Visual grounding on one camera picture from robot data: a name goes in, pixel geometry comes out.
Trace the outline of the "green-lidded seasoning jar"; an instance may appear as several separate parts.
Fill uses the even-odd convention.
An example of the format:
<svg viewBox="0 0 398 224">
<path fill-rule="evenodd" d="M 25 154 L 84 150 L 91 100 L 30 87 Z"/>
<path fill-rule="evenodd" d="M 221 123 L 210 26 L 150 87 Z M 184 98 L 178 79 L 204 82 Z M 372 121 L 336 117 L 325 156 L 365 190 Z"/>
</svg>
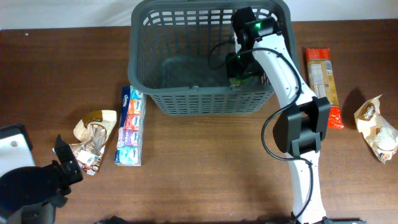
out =
<svg viewBox="0 0 398 224">
<path fill-rule="evenodd" d="M 252 80 L 252 78 L 238 79 L 236 77 L 229 79 L 229 81 L 232 84 L 232 86 L 247 85 L 251 80 Z"/>
</svg>

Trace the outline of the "beige white rice bag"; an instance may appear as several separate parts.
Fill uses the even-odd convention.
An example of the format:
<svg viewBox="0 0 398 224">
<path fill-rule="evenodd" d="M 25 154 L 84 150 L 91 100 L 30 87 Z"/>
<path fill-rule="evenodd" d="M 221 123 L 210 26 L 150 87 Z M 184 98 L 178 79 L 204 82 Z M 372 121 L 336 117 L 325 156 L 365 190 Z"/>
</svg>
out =
<svg viewBox="0 0 398 224">
<path fill-rule="evenodd" d="M 366 101 L 354 113 L 354 119 L 358 132 L 377 159 L 385 164 L 397 152 L 397 130 L 382 117 L 380 97 Z"/>
</svg>

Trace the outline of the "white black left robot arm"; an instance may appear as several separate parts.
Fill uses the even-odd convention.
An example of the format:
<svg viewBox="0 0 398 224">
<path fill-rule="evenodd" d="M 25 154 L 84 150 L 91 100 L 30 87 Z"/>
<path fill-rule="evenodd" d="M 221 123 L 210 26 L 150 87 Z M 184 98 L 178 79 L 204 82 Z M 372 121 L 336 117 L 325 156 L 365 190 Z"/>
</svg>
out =
<svg viewBox="0 0 398 224">
<path fill-rule="evenodd" d="M 54 223 L 57 208 L 67 203 L 70 186 L 83 175 L 71 147 L 55 140 L 58 157 L 40 167 L 23 124 L 1 128 L 1 223 Z"/>
</svg>

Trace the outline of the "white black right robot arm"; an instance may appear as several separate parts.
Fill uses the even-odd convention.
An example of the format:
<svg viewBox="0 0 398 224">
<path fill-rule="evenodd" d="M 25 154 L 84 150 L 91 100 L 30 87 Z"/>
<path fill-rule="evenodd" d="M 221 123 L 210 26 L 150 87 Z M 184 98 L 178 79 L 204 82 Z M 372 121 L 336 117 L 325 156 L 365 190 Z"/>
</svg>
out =
<svg viewBox="0 0 398 224">
<path fill-rule="evenodd" d="M 318 164 L 321 143 L 326 136 L 331 105 L 319 98 L 305 83 L 287 50 L 285 38 L 273 17 L 258 19 L 251 7 L 238 9 L 231 16 L 236 50 L 226 57 L 230 80 L 243 81 L 265 75 L 279 101 L 272 119 L 272 133 L 281 154 L 265 151 L 287 162 L 292 178 L 294 204 L 291 223 L 328 223 L 322 203 Z"/>
</svg>

